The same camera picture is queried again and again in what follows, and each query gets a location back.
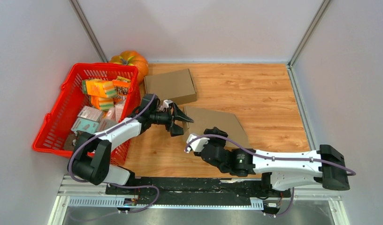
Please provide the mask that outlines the brown cardboard sheet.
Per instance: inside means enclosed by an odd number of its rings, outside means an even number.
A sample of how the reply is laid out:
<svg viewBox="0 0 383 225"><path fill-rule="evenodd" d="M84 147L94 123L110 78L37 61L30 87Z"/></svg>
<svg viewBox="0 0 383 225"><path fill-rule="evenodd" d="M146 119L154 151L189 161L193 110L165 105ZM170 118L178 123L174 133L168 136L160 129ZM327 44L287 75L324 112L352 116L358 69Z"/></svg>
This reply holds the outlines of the brown cardboard sheet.
<svg viewBox="0 0 383 225"><path fill-rule="evenodd" d="M217 127L221 131L226 132L229 139L247 149L252 148L249 143L248 136L235 114L197 108L193 106L185 106L184 113L188 117L192 118L194 122L183 123L183 141L187 141L187 138L192 133L202 135L206 129Z"/></svg>

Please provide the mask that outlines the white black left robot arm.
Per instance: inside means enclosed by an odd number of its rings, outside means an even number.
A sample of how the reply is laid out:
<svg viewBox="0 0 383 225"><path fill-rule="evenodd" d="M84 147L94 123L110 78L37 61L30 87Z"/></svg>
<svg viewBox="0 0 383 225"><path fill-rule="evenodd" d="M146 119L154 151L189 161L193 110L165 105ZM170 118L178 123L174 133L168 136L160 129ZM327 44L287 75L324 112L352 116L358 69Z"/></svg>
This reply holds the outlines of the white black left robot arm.
<svg viewBox="0 0 383 225"><path fill-rule="evenodd" d="M114 184L129 195L134 192L136 182L130 178L131 171L110 163L112 152L153 124L164 125L171 136L183 135L184 130L176 121L194 122L175 102L161 103L155 94L146 94L140 105L118 124L94 134L82 133L70 157L68 172L77 182Z"/></svg>

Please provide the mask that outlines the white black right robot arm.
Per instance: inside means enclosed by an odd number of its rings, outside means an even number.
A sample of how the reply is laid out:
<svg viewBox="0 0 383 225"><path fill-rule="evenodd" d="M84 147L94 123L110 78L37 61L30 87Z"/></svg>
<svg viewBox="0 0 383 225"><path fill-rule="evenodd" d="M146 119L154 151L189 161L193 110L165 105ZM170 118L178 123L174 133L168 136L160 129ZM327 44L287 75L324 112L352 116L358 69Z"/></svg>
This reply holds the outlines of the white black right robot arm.
<svg viewBox="0 0 383 225"><path fill-rule="evenodd" d="M266 196L315 184L328 190L346 191L350 189L348 178L356 174L346 168L344 155L327 144L306 152L268 152L240 144L227 150L226 143L235 144L235 141L217 127L188 139L189 149L221 173L237 177L261 174L260 190Z"/></svg>

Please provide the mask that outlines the brown cardboard box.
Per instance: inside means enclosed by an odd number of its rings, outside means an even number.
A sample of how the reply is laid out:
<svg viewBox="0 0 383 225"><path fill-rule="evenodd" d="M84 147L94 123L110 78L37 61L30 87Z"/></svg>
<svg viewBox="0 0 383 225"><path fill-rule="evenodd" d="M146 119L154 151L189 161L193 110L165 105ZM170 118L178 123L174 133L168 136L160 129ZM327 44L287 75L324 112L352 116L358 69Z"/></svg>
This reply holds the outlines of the brown cardboard box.
<svg viewBox="0 0 383 225"><path fill-rule="evenodd" d="M189 69L148 75L144 78L145 90L160 100L171 100L177 105L197 101L197 91Z"/></svg>

